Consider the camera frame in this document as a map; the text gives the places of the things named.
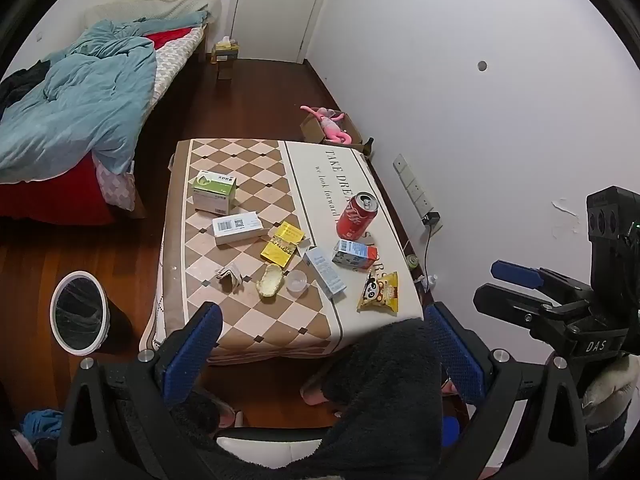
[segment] stuffed animal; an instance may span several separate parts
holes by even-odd
[[[326,108],[318,108],[318,111],[316,111],[308,106],[301,106],[300,109],[309,112],[318,119],[327,140],[340,142],[341,144],[351,144],[351,136],[347,132],[342,131],[340,126],[335,123],[335,121],[343,118],[344,114],[340,114],[337,117],[329,117],[330,112]]]

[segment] yellow wrapper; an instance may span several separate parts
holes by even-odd
[[[369,273],[362,296],[358,300],[358,312],[370,308],[388,308],[398,313],[398,273]]]
[[[305,234],[300,229],[288,222],[283,222],[260,256],[284,268],[304,237]]]

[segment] blue duvet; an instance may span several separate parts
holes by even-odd
[[[49,56],[45,80],[0,121],[0,184],[58,176],[90,151],[112,173],[126,171],[156,78],[153,43],[141,36],[205,18],[193,12],[174,20],[103,20]]]

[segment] red soda can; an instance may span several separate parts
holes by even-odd
[[[378,200],[371,193],[361,192],[351,197],[335,230],[343,240],[357,240],[378,214]]]

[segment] checkered tablecloth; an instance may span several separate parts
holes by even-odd
[[[285,273],[293,269],[304,272],[310,283],[307,290],[294,296],[282,285],[274,298],[260,298],[256,283],[267,264],[260,253],[269,237],[218,246],[212,233],[212,220],[218,216],[193,206],[191,183],[201,170],[236,177],[238,188],[231,214],[255,211],[266,228],[287,221],[305,232],[303,247],[320,246],[328,257],[338,239],[336,215],[353,189],[379,195],[363,158],[347,148],[257,139],[179,142],[167,199],[154,311],[141,349],[158,348],[205,301],[217,303],[223,313],[222,336],[209,359],[212,364],[278,355],[318,357],[343,348],[378,326],[422,315],[398,235],[380,199],[380,212],[368,234],[381,255],[377,265],[399,273],[398,316],[356,311],[366,272],[336,266],[347,289],[340,298],[329,300],[318,287],[315,271],[302,261],[303,247],[293,254]],[[227,288],[230,284],[215,278],[216,271],[230,262],[244,276],[234,292]]]

